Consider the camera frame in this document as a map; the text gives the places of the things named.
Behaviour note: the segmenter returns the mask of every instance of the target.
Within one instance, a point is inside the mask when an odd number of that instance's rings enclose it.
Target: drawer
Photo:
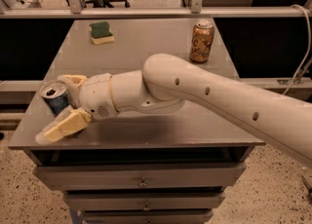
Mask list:
[[[87,223],[105,224],[203,224],[214,215],[212,210],[82,212]]]
[[[106,193],[64,195],[71,209],[80,211],[200,209],[217,208],[224,200],[223,193]]]
[[[245,170],[240,163],[40,167],[34,174],[51,190],[232,186]]]

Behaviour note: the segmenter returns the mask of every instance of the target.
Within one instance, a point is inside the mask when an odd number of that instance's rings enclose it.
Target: sponge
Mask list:
[[[106,21],[90,24],[89,31],[91,31],[91,39],[96,45],[115,41]]]

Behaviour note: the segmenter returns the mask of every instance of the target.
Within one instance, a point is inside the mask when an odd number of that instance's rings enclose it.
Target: gray tabletop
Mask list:
[[[103,20],[76,20],[43,83],[60,74],[88,77],[141,69],[146,59],[166,53],[188,60],[192,28],[199,19],[108,19],[115,42],[94,45],[89,25]],[[233,62],[215,28],[209,61],[200,67],[239,80]],[[9,143],[12,149],[110,149],[259,145],[262,141],[191,102],[168,115],[122,113],[116,119],[93,122],[72,138],[39,145],[35,135],[54,119],[37,93]]]

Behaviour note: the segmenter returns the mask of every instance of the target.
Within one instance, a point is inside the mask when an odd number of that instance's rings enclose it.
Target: brown can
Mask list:
[[[198,63],[208,61],[215,35],[215,28],[209,21],[201,21],[194,25],[192,48],[189,58]]]

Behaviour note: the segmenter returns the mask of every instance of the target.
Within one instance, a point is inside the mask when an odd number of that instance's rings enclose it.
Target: dark blue can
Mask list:
[[[55,116],[69,105],[67,85],[63,81],[54,80],[46,83],[41,87],[40,95]]]

